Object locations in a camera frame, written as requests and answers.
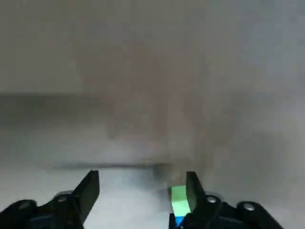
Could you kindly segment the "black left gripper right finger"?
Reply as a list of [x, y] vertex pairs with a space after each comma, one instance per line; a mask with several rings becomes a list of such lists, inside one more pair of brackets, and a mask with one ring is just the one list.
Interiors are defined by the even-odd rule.
[[186, 197], [190, 206], [180, 226], [183, 229], [281, 229], [260, 204], [241, 201], [235, 207], [204, 191], [197, 174], [186, 172]]

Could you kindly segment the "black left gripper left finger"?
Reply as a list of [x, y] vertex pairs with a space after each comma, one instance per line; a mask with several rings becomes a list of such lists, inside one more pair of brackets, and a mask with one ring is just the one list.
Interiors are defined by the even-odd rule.
[[82, 229], [100, 193], [99, 171], [91, 170], [71, 192], [44, 205], [16, 201], [0, 212], [2, 229]]

